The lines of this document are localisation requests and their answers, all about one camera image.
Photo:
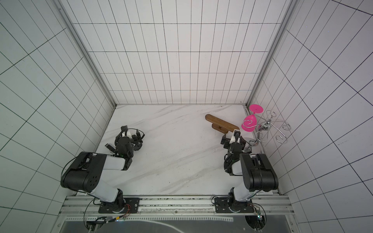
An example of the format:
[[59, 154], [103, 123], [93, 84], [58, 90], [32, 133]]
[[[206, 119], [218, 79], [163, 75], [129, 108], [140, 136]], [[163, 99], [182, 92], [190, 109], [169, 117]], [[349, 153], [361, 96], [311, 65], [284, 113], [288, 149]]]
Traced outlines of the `black round wrist watch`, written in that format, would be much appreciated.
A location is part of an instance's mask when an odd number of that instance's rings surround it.
[[138, 151], [141, 149], [142, 144], [143, 144], [142, 140], [143, 140], [143, 137], [141, 136], [135, 136], [135, 135], [132, 136], [132, 145], [133, 145], [134, 151]]

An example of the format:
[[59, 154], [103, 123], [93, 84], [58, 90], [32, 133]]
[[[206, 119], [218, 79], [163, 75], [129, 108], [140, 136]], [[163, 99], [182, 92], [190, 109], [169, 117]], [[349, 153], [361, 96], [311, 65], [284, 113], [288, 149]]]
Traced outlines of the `brown wooden watch stand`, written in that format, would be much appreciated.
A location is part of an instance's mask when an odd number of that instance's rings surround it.
[[227, 121], [224, 121], [218, 117], [215, 117], [211, 114], [207, 114], [205, 119], [212, 123], [212, 128], [220, 133], [227, 134], [228, 132], [234, 132], [235, 130], [239, 130], [240, 128], [236, 125], [233, 125]]

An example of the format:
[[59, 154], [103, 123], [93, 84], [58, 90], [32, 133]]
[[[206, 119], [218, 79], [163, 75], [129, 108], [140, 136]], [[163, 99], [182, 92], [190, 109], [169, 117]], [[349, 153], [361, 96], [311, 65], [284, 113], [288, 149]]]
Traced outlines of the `black rectangular smart watch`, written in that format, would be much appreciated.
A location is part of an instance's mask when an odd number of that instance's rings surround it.
[[112, 153], [115, 152], [115, 148], [114, 148], [113, 146], [111, 146], [110, 144], [106, 144], [105, 147], [106, 147], [107, 149], [109, 149]]

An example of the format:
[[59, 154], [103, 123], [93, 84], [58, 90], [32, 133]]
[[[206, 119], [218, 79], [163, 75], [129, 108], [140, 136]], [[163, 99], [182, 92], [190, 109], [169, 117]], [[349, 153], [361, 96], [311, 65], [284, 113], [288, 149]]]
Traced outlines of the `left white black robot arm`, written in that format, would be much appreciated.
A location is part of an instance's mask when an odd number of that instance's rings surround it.
[[100, 214], [134, 214], [138, 212], [139, 198], [124, 198], [123, 191], [101, 179], [103, 171], [128, 170], [134, 151], [141, 139], [122, 132], [115, 139], [115, 146], [106, 147], [113, 155], [81, 152], [61, 177], [61, 186], [72, 191], [86, 193], [100, 200]]

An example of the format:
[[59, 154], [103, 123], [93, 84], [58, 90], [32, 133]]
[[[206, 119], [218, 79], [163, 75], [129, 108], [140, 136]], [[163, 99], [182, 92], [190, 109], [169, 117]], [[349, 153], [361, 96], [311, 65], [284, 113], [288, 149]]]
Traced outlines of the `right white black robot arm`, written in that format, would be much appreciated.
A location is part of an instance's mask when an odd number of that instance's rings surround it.
[[227, 207], [232, 213], [256, 211], [256, 204], [251, 199], [260, 192], [278, 189], [278, 177], [263, 153], [252, 153], [252, 145], [243, 137], [228, 139], [223, 136], [220, 142], [227, 154], [224, 156], [223, 168], [230, 176], [239, 176], [242, 182], [231, 188], [227, 197]]

